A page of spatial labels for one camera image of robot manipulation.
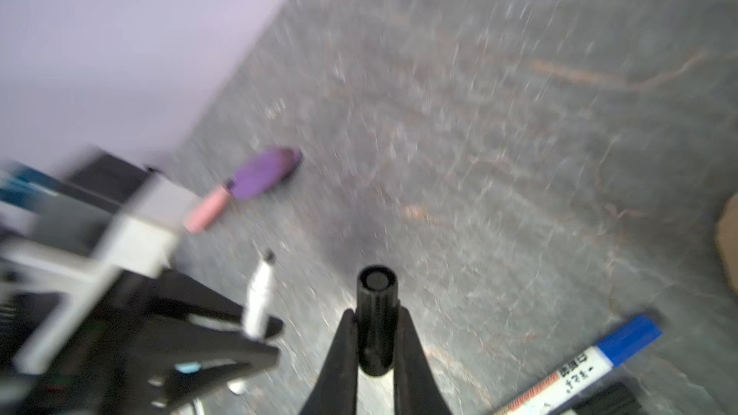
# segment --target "blue marker cap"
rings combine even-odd
[[[646,316],[639,314],[620,327],[614,334],[603,338],[596,346],[617,367],[635,353],[649,346],[663,333]]]
[[[45,192],[58,187],[59,182],[54,178],[25,166],[10,174],[0,171],[0,202],[26,210],[33,210]]]

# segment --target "black knob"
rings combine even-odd
[[[392,369],[399,306],[395,273],[378,264],[364,268],[356,282],[356,323],[359,364],[371,377]]]

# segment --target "pink marker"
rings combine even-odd
[[[203,231],[220,215],[231,198],[251,199],[272,188],[303,158],[299,149],[274,147],[246,162],[230,180],[213,189],[184,221],[191,234]]]

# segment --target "purple object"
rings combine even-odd
[[[302,158],[299,149],[273,147],[236,170],[226,188],[236,199],[251,199],[279,183]]]

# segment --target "white marker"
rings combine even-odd
[[[494,415],[547,415],[660,336],[656,324],[637,315]]]
[[[269,324],[269,314],[266,310],[274,296],[273,284],[274,252],[267,249],[259,254],[259,264],[251,276],[244,314],[241,316],[242,332],[250,340],[264,341],[266,337],[266,326]],[[227,385],[234,394],[243,394],[246,390],[246,380],[243,378],[231,380]]]

